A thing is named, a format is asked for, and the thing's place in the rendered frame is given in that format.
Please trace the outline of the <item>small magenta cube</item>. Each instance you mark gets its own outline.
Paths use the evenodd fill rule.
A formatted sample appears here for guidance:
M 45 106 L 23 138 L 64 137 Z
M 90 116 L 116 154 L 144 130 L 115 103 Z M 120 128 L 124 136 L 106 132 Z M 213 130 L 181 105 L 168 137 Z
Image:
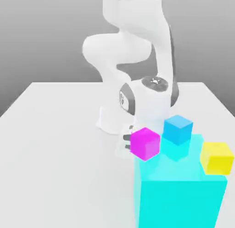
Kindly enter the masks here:
M 143 161 L 160 153 L 161 136 L 148 128 L 133 132 L 130 136 L 130 151 Z

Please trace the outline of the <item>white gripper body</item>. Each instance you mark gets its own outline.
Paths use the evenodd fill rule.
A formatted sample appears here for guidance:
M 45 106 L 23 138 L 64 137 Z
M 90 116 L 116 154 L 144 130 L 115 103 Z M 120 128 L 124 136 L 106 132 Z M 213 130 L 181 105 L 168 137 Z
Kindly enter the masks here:
M 115 148 L 115 155 L 122 159 L 133 159 L 134 155 L 130 150 L 130 140 L 129 139 L 119 139 Z

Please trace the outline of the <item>small blue cube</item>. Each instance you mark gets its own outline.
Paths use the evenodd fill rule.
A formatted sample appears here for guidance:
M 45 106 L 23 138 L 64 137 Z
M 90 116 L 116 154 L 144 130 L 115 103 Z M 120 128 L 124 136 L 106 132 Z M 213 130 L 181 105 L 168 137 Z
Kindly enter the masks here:
M 192 121 L 175 115 L 164 121 L 162 137 L 176 145 L 181 145 L 191 139 L 192 128 Z

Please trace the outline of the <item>large cyan box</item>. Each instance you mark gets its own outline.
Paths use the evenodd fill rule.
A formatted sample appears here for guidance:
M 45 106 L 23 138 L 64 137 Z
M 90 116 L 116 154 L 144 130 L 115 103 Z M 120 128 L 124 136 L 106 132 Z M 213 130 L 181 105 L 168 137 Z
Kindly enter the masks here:
M 134 160 L 136 228 L 215 228 L 227 186 L 222 175 L 206 175 L 200 134 L 182 145 L 162 139 L 159 154 Z

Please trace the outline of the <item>small yellow cube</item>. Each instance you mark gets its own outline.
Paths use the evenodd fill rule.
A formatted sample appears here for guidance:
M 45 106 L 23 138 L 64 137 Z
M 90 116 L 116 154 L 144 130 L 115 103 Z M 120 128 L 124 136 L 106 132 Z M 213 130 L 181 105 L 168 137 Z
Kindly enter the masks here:
M 203 142 L 200 163 L 206 175 L 230 175 L 234 154 L 225 142 Z

